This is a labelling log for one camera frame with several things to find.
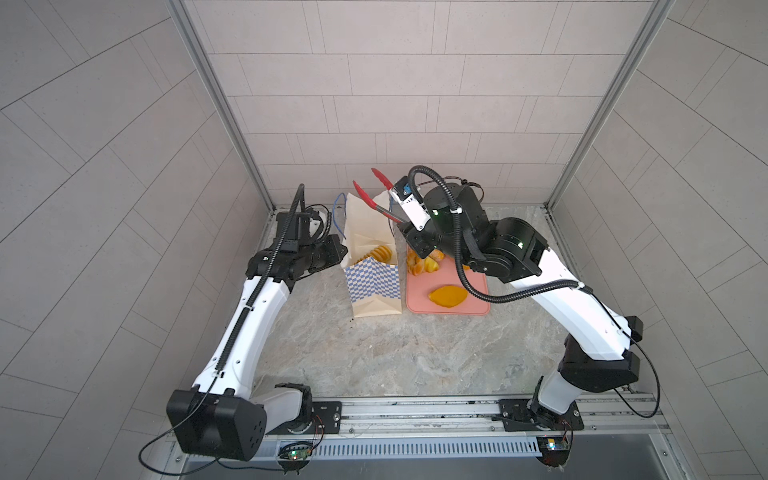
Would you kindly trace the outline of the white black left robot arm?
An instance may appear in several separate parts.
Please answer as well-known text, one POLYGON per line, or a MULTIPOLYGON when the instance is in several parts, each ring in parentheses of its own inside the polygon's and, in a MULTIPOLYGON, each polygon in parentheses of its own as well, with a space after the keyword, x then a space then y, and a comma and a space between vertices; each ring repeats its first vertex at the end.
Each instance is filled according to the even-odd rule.
POLYGON ((310 387, 282 383, 253 396, 255 369, 297 281, 339 265, 346 253, 338 235, 331 234, 303 246, 289 241, 281 251, 264 249, 249 260, 241 299, 212 358, 192 388, 174 391, 167 403, 183 452, 247 461, 266 434, 282 427, 311 428, 310 387))

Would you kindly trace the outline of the braided pretzel bread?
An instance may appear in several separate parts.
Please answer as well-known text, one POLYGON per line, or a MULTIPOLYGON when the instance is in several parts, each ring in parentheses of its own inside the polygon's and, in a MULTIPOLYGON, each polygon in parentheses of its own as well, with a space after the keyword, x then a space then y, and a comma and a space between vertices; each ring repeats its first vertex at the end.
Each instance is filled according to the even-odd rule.
POLYGON ((411 275, 417 276, 425 271, 424 260, 421 259, 414 250, 408 249, 406 260, 407 270, 411 275))

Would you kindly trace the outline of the blue checkered paper bag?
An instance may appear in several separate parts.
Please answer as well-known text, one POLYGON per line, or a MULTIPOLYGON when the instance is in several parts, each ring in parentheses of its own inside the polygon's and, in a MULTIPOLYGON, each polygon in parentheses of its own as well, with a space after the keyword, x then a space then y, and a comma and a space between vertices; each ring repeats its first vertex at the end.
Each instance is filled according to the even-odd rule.
POLYGON ((401 281, 390 220, 352 192, 344 198, 342 243, 348 253, 341 261, 341 267, 353 317, 399 315, 402 313, 401 281), (379 245, 387 245, 392 250, 389 263, 372 258, 356 263, 379 245))

